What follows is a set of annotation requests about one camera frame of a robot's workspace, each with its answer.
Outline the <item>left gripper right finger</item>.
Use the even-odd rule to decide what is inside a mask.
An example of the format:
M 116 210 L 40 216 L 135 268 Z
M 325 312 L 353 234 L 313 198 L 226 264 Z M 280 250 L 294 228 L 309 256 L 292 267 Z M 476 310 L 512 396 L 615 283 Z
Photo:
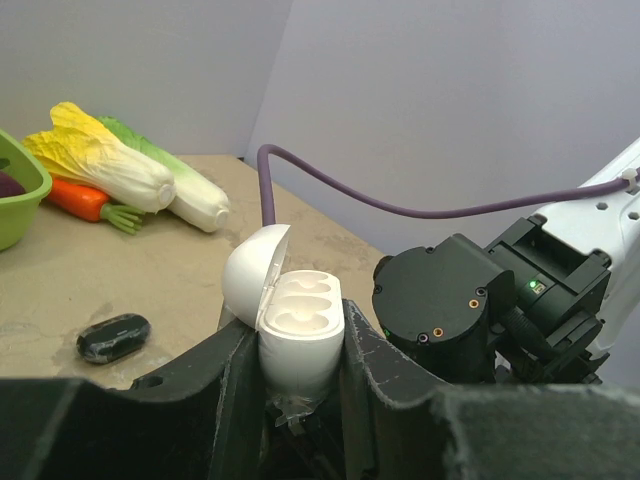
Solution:
M 350 479 L 635 479 L 639 396 L 592 385 L 454 386 L 343 304 Z

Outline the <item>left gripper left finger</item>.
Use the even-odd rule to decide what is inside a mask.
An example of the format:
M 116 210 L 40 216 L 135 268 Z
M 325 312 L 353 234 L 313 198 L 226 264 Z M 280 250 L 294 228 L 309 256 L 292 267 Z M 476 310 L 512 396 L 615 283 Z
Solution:
M 257 344 L 235 320 L 128 390 L 82 378 L 3 380 L 2 478 L 257 478 Z

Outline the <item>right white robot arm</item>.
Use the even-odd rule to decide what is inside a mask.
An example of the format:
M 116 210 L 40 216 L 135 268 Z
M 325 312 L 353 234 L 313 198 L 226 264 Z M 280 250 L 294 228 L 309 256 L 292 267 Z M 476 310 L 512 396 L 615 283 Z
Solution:
M 372 303 L 387 340 L 450 383 L 594 383 L 639 303 L 639 147 L 489 245 L 455 234 L 383 258 Z

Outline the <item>black earbud charging case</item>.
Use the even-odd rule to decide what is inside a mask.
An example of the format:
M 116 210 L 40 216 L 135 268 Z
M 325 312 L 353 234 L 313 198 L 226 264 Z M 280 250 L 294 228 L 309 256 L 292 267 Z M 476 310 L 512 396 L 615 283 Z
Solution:
M 111 317 L 91 325 L 76 340 L 82 359 L 106 365 L 140 350 L 151 334 L 149 321 L 135 313 Z

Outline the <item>white earbud charging case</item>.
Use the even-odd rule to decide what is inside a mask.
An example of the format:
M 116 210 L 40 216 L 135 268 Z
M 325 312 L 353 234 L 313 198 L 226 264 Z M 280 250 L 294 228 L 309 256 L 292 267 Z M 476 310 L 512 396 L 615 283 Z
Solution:
M 282 270 L 290 227 L 265 226 L 229 256 L 224 302 L 259 335 L 259 361 L 270 389 L 320 397 L 340 360 L 345 319 L 339 279 L 323 271 Z

